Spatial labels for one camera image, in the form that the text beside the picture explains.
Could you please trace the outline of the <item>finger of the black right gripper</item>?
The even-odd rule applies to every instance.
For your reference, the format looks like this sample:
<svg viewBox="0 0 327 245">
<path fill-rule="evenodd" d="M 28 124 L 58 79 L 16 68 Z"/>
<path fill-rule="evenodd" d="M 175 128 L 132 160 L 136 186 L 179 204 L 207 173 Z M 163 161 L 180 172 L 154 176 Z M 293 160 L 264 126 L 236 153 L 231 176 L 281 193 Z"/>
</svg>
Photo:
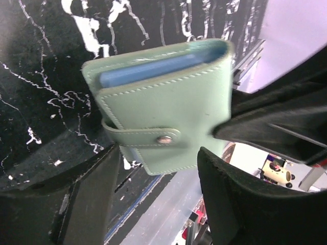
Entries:
<svg viewBox="0 0 327 245">
<path fill-rule="evenodd" d="M 254 93 L 234 90 L 231 118 L 213 136 L 295 163 L 326 159 L 326 47 Z"/>
</svg>

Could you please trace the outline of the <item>mint green card holder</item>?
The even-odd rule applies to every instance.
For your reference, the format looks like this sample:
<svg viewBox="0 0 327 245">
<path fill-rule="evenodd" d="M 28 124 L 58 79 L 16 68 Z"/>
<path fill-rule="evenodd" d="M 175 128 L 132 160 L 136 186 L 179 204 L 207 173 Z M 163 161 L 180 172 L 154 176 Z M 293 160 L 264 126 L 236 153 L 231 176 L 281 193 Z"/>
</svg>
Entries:
<svg viewBox="0 0 327 245">
<path fill-rule="evenodd" d="M 150 175 L 193 168 L 231 117 L 233 44 L 203 39 L 87 61 L 82 74 L 102 126 L 127 160 Z"/>
</svg>

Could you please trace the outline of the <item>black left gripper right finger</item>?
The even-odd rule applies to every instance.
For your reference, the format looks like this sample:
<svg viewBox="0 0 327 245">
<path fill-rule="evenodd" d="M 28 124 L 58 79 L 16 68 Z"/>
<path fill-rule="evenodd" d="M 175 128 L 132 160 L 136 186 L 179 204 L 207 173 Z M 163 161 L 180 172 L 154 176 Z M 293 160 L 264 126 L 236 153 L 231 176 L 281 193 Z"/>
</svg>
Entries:
<svg viewBox="0 0 327 245">
<path fill-rule="evenodd" d="M 262 181 L 206 148 L 198 173 L 214 244 L 326 244 L 326 192 Z"/>
</svg>

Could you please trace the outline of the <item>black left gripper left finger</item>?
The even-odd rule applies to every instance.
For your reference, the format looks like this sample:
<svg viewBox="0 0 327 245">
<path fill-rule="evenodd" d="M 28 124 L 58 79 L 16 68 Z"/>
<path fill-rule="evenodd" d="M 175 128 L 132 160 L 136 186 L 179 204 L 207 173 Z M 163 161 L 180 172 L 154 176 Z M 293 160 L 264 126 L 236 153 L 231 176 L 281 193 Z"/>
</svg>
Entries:
<svg viewBox="0 0 327 245">
<path fill-rule="evenodd" d="M 118 177 L 114 144 L 25 189 L 1 193 L 1 244 L 103 244 Z"/>
</svg>

